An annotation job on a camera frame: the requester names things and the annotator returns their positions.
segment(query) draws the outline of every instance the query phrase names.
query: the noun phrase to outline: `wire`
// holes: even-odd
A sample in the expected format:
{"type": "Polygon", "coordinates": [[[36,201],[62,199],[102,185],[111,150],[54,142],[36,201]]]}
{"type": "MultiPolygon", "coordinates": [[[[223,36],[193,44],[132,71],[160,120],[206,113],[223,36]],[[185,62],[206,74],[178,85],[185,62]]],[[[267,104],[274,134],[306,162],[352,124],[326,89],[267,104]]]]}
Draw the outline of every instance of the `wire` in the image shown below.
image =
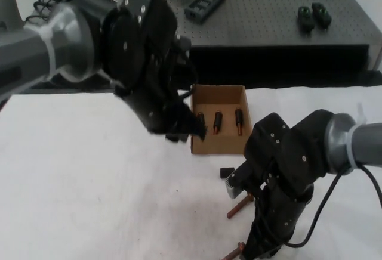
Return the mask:
{"type": "MultiPolygon", "coordinates": [[[[172,43],[173,48],[176,50],[178,54],[182,57],[182,59],[186,62],[186,65],[190,68],[191,73],[194,77],[193,84],[198,84],[199,83],[199,75],[198,72],[196,71],[196,67],[193,65],[191,62],[190,58],[186,55],[186,53],[174,42],[172,43]]],[[[184,99],[190,97],[195,91],[195,87],[191,86],[191,89],[186,91],[185,93],[179,95],[179,100],[183,101],[184,99]]]]}
{"type": "Polygon", "coordinates": [[[364,165],[358,165],[358,167],[364,171],[365,174],[367,174],[367,176],[370,178],[376,192],[377,192],[377,195],[378,195],[378,198],[380,200],[380,204],[381,204],[381,208],[382,208],[382,191],[381,191],[381,188],[377,182],[377,180],[375,179],[375,176],[373,176],[373,174],[364,166],[364,165]]]}
{"type": "MultiPolygon", "coordinates": [[[[364,167],[364,165],[359,165],[358,166],[362,171],[364,171],[367,176],[370,178],[372,184],[374,185],[374,188],[378,194],[378,198],[379,198],[379,201],[380,201],[380,204],[381,204],[381,208],[382,208],[382,191],[381,191],[381,188],[380,186],[378,185],[378,182],[377,180],[375,179],[375,177],[373,176],[373,174],[366,168],[364,167]]],[[[275,236],[274,233],[271,231],[271,229],[269,228],[268,226],[268,223],[266,222],[266,220],[264,219],[263,215],[262,215],[262,212],[261,212],[261,208],[260,208],[260,202],[258,201],[258,199],[255,200],[256,202],[256,207],[258,207],[259,209],[259,215],[260,215],[260,218],[262,219],[263,221],[263,224],[265,226],[265,229],[267,230],[267,232],[274,238],[274,240],[276,240],[276,242],[278,242],[279,244],[284,244],[285,246],[288,246],[290,248],[301,248],[301,247],[304,247],[306,245],[306,243],[308,243],[308,241],[310,240],[312,234],[313,234],[313,231],[315,230],[315,227],[316,227],[316,224],[318,222],[318,219],[320,217],[320,214],[322,212],[322,209],[324,208],[324,206],[326,205],[330,195],[332,194],[332,192],[334,191],[335,189],[335,186],[338,184],[338,181],[340,180],[340,178],[349,170],[349,167],[344,167],[342,171],[340,171],[340,173],[338,173],[338,175],[335,176],[332,184],[330,185],[328,191],[326,192],[326,195],[324,196],[324,198],[322,199],[321,201],[321,204],[319,205],[318,209],[317,209],[317,212],[315,214],[315,217],[312,221],[312,224],[309,228],[309,231],[305,237],[305,239],[299,243],[299,244],[293,244],[293,243],[290,243],[290,242],[285,242],[283,241],[282,239],[280,239],[279,237],[275,236]]]]}
{"type": "Polygon", "coordinates": [[[52,7],[54,6],[54,4],[51,4],[52,2],[57,3],[57,0],[38,0],[34,2],[33,7],[37,11],[37,14],[32,14],[31,16],[28,16],[25,19],[25,22],[31,22],[31,20],[34,18],[39,18],[43,21],[48,21],[49,15],[44,13],[44,9],[47,9],[50,13],[52,7]]]}
{"type": "Polygon", "coordinates": [[[317,212],[315,214],[315,217],[312,221],[312,224],[309,228],[309,231],[305,237],[305,239],[299,243],[299,244],[293,244],[293,243],[290,243],[290,242],[285,242],[283,241],[282,239],[280,239],[279,237],[275,236],[274,233],[271,231],[271,229],[269,228],[268,226],[268,223],[266,221],[266,219],[264,219],[262,213],[261,213],[261,208],[259,207],[259,204],[260,202],[258,201],[258,199],[256,199],[256,206],[258,207],[259,209],[259,213],[260,213],[260,218],[263,220],[263,224],[265,226],[265,229],[267,230],[267,232],[272,236],[272,238],[274,238],[274,240],[276,240],[276,242],[278,242],[279,244],[284,244],[285,246],[288,246],[290,248],[301,248],[301,247],[304,247],[306,245],[306,243],[308,243],[309,239],[311,238],[312,234],[313,234],[313,231],[315,230],[316,228],[316,224],[318,222],[318,218],[320,217],[320,214],[322,212],[322,209],[324,208],[324,206],[326,205],[326,203],[328,202],[328,199],[330,197],[330,195],[332,194],[332,192],[334,191],[335,189],[335,186],[338,184],[338,181],[340,180],[340,178],[349,170],[349,167],[344,167],[344,169],[342,171],[340,171],[340,173],[338,173],[338,175],[335,176],[332,184],[330,185],[328,191],[326,192],[326,195],[324,196],[324,198],[322,199],[321,201],[321,204],[319,205],[318,209],[317,209],[317,212]]]}

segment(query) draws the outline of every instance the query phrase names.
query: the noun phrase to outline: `cardboard box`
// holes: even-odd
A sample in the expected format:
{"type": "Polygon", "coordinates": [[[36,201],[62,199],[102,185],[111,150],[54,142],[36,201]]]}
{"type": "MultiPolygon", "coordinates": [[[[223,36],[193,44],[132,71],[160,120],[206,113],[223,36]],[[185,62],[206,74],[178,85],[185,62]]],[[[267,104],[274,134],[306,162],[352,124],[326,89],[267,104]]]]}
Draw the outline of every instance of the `cardboard box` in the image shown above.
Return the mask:
{"type": "Polygon", "coordinates": [[[245,88],[241,85],[209,86],[194,85],[192,111],[205,116],[207,135],[204,141],[192,137],[193,154],[243,154],[245,144],[252,133],[252,123],[248,110],[245,88]],[[244,124],[242,135],[238,135],[235,110],[242,109],[244,124]],[[215,112],[221,111],[223,121],[218,135],[214,135],[215,112]]]}

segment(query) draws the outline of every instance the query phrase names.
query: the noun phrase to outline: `white fabric surface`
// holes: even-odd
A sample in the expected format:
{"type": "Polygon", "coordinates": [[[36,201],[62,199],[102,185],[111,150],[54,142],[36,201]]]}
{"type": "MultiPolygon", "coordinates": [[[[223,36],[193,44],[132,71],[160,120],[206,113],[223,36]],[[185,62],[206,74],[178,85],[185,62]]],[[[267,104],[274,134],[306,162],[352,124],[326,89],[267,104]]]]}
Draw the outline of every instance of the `white fabric surface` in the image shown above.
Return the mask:
{"type": "MultiPolygon", "coordinates": [[[[291,126],[315,109],[382,122],[382,86],[247,91],[252,123],[271,112],[291,126]]],[[[189,143],[149,135],[112,94],[14,96],[0,113],[0,259],[220,259],[246,241],[253,206],[232,220],[220,167],[189,143]]],[[[382,169],[371,169],[382,183],[382,169]]],[[[302,240],[333,176],[316,183],[297,225],[302,240]]],[[[282,260],[381,259],[382,211],[366,175],[344,177],[302,249],[282,260]]]]}

